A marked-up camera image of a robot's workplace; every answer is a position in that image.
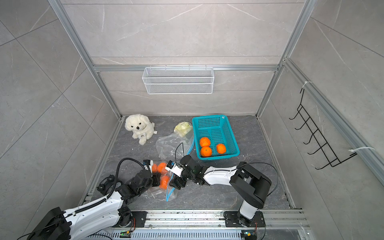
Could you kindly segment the yellow tissue packet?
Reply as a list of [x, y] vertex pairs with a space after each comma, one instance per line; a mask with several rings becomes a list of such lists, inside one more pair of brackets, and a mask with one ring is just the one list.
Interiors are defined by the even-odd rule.
[[180, 136], [184, 137], [186, 136], [191, 130], [193, 129], [193, 126], [189, 122], [181, 122], [177, 124], [174, 128], [174, 132], [179, 134]]

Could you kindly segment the orange one bag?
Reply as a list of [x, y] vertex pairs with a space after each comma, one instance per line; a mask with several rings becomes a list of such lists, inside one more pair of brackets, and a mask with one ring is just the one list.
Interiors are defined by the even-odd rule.
[[208, 146], [204, 146], [200, 150], [201, 157], [203, 158], [211, 157], [212, 153], [213, 153], [212, 149]]

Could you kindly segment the clear zip bag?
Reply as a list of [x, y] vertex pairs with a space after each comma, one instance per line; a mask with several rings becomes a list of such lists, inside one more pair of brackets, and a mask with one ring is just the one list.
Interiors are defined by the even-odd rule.
[[163, 162], [179, 162], [184, 156], [189, 155], [195, 146], [193, 131], [186, 136], [172, 133], [157, 140], [156, 150]]
[[166, 202], [174, 201], [178, 196], [178, 190], [171, 186], [171, 180], [175, 178], [175, 174], [166, 169], [167, 163], [154, 162], [148, 160], [146, 168], [151, 171], [153, 184], [149, 189], [149, 195], [156, 200], [164, 200]]

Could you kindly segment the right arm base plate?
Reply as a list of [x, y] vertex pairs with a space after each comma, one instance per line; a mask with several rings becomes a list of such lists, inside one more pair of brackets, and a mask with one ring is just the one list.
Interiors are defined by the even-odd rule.
[[239, 211], [225, 211], [224, 219], [227, 228], [263, 228], [266, 226], [264, 215], [260, 211], [256, 211], [252, 219], [242, 216]]

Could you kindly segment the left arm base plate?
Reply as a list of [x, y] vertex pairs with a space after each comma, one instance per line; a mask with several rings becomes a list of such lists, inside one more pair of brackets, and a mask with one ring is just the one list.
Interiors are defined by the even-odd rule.
[[117, 225], [121, 228], [129, 227], [143, 228], [147, 219], [148, 212], [146, 211], [133, 211], [123, 214], [120, 217]]

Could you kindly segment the white plush dog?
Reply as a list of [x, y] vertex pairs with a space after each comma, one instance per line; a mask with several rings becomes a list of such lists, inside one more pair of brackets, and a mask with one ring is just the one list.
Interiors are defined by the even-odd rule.
[[157, 134], [155, 123], [152, 123], [147, 116], [141, 114], [128, 116], [125, 120], [125, 129], [132, 132], [133, 139], [138, 139], [139, 144], [142, 146], [154, 134]]

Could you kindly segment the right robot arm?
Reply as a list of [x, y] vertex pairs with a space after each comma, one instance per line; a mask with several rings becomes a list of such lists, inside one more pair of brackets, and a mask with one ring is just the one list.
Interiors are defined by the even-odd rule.
[[243, 198], [237, 212], [224, 212], [227, 227], [255, 227], [256, 215], [265, 205], [272, 181], [254, 168], [253, 163], [239, 162], [230, 168], [215, 168], [198, 164], [190, 155], [179, 163], [169, 161], [166, 170], [175, 176], [170, 185], [178, 190], [186, 186], [187, 181], [198, 185], [231, 186]]

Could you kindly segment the aluminium rail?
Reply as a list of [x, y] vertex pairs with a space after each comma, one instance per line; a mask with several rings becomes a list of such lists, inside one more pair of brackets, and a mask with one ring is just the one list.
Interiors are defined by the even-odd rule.
[[[145, 226], [125, 227], [128, 230], [141, 229], [159, 229], [159, 230], [177, 230], [177, 229], [220, 229], [227, 228], [224, 219], [224, 212], [230, 210], [145, 210], [148, 212]], [[301, 210], [262, 210], [266, 226], [269, 229], [309, 229], [308, 221]], [[110, 217], [102, 214], [102, 223], [105, 227], [98, 227], [98, 230], [105, 228], [121, 228], [117, 225], [118, 217]], [[227, 228], [241, 230], [258, 230], [255, 228]]]

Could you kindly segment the orange two bag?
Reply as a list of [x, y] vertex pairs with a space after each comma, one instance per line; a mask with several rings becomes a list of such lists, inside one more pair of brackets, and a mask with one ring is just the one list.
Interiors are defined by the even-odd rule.
[[207, 137], [203, 137], [200, 139], [200, 147], [209, 147], [211, 145], [211, 141]]

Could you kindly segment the orange three bag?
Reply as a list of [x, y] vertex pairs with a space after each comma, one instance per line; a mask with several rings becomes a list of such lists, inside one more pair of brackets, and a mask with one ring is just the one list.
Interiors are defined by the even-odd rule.
[[219, 155], [223, 155], [227, 152], [227, 148], [224, 144], [218, 144], [216, 146], [216, 151]]

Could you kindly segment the teal plastic basket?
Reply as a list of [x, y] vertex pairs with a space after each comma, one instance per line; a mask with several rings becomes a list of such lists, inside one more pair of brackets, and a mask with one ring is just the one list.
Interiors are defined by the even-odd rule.
[[[229, 119], [225, 115], [211, 115], [194, 117], [192, 120], [194, 139], [196, 145], [197, 156], [202, 161], [217, 161], [222, 159], [230, 159], [240, 154], [235, 135], [231, 128]], [[201, 157], [200, 139], [207, 137], [211, 141], [210, 148], [213, 153], [211, 157]], [[216, 151], [218, 144], [224, 144], [227, 152], [219, 155]]]

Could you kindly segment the orange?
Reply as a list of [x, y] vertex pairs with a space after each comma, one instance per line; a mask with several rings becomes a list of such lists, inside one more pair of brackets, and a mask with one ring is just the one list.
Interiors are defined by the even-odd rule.
[[158, 167], [157, 167], [157, 170], [159, 173], [161, 173], [162, 175], [166, 175], [167, 174], [167, 170], [166, 170], [166, 167], [167, 167], [167, 163], [160, 163], [158, 164]]

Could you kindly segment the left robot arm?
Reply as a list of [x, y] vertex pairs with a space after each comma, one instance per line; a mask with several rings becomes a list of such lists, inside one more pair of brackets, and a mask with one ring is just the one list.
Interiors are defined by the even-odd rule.
[[152, 160], [138, 163], [142, 170], [125, 184], [114, 181], [109, 194], [82, 206], [50, 210], [28, 240], [81, 240], [108, 227], [127, 226], [133, 221], [129, 204], [153, 186]]

